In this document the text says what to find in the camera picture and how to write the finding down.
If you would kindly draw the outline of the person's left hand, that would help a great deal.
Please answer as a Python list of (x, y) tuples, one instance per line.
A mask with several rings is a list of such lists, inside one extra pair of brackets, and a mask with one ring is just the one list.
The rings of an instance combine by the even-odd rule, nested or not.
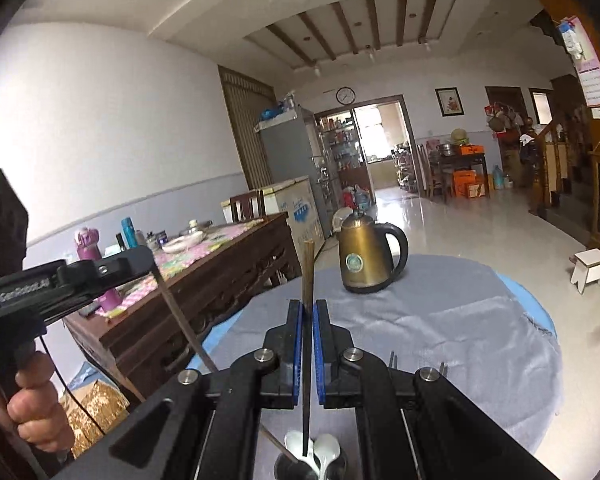
[(47, 354), (33, 352), (15, 374), (19, 391), (9, 401), (0, 390), (0, 428), (47, 453), (70, 451), (74, 433), (50, 378), (54, 364)]

